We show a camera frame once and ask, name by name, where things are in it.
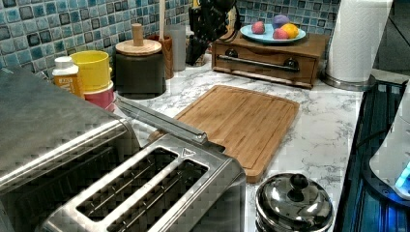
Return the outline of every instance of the stainless steel pot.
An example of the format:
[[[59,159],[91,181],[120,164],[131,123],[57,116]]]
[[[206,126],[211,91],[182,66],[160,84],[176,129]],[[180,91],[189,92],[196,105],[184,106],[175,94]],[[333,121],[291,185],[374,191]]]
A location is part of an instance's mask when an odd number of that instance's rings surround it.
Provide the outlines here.
[[[326,191],[302,174],[278,174],[256,192],[259,232],[327,231],[334,216]]]

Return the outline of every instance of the drawer handle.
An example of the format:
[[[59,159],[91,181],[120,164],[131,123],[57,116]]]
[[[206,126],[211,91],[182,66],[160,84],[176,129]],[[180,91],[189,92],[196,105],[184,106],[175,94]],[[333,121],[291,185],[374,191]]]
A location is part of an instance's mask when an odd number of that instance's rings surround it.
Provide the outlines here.
[[[248,65],[267,67],[271,69],[289,71],[289,72],[294,72],[294,73],[300,70],[298,61],[292,58],[286,59],[283,62],[283,65],[280,66],[280,65],[268,64],[264,62],[251,61],[251,60],[245,60],[245,59],[238,58],[238,52],[232,48],[227,49],[225,51],[225,55],[218,55],[217,58],[221,60],[225,60],[225,61],[233,61],[233,62],[248,64]]]

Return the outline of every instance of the paper towel roll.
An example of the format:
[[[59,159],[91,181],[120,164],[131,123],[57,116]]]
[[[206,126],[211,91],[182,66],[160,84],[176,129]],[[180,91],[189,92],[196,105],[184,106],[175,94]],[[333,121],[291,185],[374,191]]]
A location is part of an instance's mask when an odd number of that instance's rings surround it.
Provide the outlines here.
[[[346,82],[367,81],[393,0],[342,0],[326,74]]]

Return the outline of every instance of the toaster slot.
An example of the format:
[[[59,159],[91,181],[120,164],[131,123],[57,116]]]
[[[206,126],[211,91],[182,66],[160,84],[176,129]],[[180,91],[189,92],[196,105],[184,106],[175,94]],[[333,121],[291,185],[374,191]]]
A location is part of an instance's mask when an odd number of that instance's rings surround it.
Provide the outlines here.
[[[177,157],[164,149],[154,150],[81,203],[77,209],[93,221],[104,219]]]
[[[207,168],[184,160],[140,201],[117,218],[107,230],[147,231],[201,178]]]

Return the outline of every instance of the bottle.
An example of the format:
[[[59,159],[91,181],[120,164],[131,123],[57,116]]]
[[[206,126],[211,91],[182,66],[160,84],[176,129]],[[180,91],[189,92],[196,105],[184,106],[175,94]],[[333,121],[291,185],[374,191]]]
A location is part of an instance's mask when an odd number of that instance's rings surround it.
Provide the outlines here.
[[[72,57],[58,57],[54,60],[54,63],[55,69],[52,72],[54,84],[85,99],[78,66],[73,63]]]

